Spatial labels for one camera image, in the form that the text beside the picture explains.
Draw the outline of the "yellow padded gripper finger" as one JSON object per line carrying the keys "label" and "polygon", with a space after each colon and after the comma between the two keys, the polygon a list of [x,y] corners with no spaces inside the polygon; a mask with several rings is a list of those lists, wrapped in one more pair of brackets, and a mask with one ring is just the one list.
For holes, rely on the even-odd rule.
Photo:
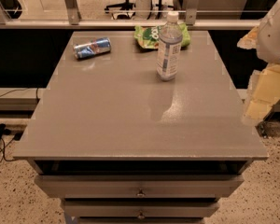
{"label": "yellow padded gripper finger", "polygon": [[257,46],[258,26],[252,28],[237,43],[237,47],[241,49],[254,49]]}
{"label": "yellow padded gripper finger", "polygon": [[269,63],[249,79],[243,122],[261,122],[280,100],[280,64]]}

